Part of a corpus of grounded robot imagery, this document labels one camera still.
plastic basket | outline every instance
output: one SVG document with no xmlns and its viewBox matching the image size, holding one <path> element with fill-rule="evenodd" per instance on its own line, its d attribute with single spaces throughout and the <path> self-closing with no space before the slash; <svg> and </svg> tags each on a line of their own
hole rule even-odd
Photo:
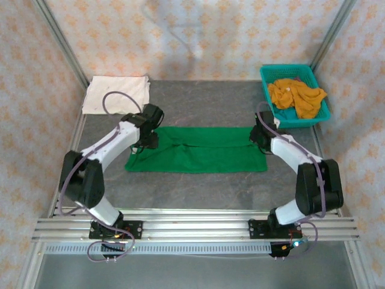
<svg viewBox="0 0 385 289">
<path fill-rule="evenodd" d="M 263 90 L 265 92 L 266 100 L 270 108 L 273 110 L 273 104 L 267 85 L 273 83 L 277 79 L 299 77 L 312 89 L 318 87 L 317 80 L 314 73 L 308 65 L 305 64 L 277 64 L 266 65 L 260 68 L 260 75 L 262 77 Z M 280 128 L 307 128 L 315 125 L 318 122 L 324 122 L 330 118 L 330 111 L 327 107 L 325 99 L 321 102 L 321 109 L 314 119 L 283 119 L 280 120 Z"/>
</svg>

green cloth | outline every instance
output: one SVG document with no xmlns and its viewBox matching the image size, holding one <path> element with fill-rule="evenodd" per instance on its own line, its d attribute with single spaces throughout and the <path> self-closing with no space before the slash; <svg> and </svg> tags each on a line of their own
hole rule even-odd
<svg viewBox="0 0 385 289">
<path fill-rule="evenodd" d="M 129 172 L 264 172 L 266 156 L 248 138 L 252 128 L 163 126 L 157 149 L 131 154 Z"/>
</svg>

orange cloth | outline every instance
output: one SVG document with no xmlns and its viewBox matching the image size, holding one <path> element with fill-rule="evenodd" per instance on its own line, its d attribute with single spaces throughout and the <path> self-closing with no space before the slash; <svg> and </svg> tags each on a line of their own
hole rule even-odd
<svg viewBox="0 0 385 289">
<path fill-rule="evenodd" d="M 313 119 L 327 96 L 323 89 L 311 89 L 305 82 L 278 79 L 268 86 L 271 102 L 280 110 L 295 107 L 299 119 Z"/>
</svg>

patterned wallpaper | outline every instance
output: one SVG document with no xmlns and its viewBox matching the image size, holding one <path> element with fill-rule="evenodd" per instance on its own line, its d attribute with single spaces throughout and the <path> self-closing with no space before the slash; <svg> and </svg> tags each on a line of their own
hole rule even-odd
<svg viewBox="0 0 385 289">
<path fill-rule="evenodd" d="M 333 118 L 322 124 L 325 154 L 340 164 L 347 209 L 377 285 L 385 286 L 385 5 L 358 0 L 317 70 Z"/>
<path fill-rule="evenodd" d="M 48 0 L 88 78 L 260 79 L 312 61 L 343 0 Z"/>
<path fill-rule="evenodd" d="M 84 94 L 30 0 L 0 5 L 0 288 L 14 288 Z"/>
</svg>

blue cloth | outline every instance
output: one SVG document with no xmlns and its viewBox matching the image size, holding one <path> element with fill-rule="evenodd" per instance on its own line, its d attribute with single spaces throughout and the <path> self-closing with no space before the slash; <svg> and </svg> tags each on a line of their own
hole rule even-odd
<svg viewBox="0 0 385 289">
<path fill-rule="evenodd" d="M 275 104 L 273 104 L 273 110 L 274 110 L 274 116 L 279 120 L 298 119 L 297 113 L 295 112 L 294 107 L 289 107 L 286 110 L 280 110 L 276 107 Z"/>
</svg>

